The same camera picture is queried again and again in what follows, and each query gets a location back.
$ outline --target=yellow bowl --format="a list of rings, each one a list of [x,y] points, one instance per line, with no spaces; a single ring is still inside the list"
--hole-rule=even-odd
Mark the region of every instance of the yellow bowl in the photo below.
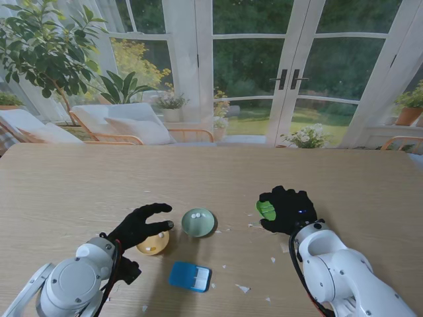
[[[137,249],[146,256],[154,256],[162,252],[169,243],[169,232],[165,231],[162,233],[164,234],[162,238],[159,235],[149,236],[145,241],[137,245]]]

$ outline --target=door handle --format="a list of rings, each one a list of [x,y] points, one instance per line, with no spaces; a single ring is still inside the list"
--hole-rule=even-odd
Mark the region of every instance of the door handle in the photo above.
[[[282,74],[280,75],[280,78],[271,78],[269,81],[280,81],[279,82],[279,90],[283,90],[285,86],[285,80],[286,80],[286,73],[288,72],[287,69],[282,69]]]
[[[300,78],[298,77],[299,74],[299,69],[296,69],[295,71],[293,71],[293,78],[292,78],[292,83],[291,83],[291,89],[295,89],[297,86],[297,81],[309,81],[310,78]]]

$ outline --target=green bowl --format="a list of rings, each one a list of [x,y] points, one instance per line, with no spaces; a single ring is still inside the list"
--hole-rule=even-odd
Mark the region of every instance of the green bowl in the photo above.
[[[258,212],[267,220],[275,220],[276,219],[276,212],[273,205],[268,201],[257,201],[256,208]]]
[[[200,218],[192,218],[192,214],[201,214]],[[214,228],[213,214],[204,208],[194,208],[185,213],[182,218],[182,229],[189,236],[199,238],[209,234]]]

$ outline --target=grass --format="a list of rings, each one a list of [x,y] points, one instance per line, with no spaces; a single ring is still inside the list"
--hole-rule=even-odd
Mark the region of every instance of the grass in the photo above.
[[[227,135],[266,135],[269,115],[270,109],[268,108],[243,109],[238,118],[229,118]],[[321,123],[323,131],[333,135],[330,144],[337,145],[346,133],[351,119],[350,116],[321,114],[314,109],[297,108],[289,132],[293,133],[307,125]]]

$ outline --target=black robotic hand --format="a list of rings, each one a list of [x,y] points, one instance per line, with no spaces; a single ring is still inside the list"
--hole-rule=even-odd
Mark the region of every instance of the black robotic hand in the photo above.
[[[109,241],[120,241],[122,252],[143,242],[149,236],[154,236],[163,231],[173,228],[172,221],[149,223],[145,221],[155,213],[168,213],[172,207],[166,203],[154,203],[145,205],[132,211],[108,236]]]
[[[276,212],[273,221],[260,220],[260,224],[271,232],[282,232],[291,235],[297,226],[317,220],[317,214],[313,203],[307,196],[307,192],[300,190],[285,190],[282,186],[276,186],[271,193],[260,195],[260,201],[269,201]]]

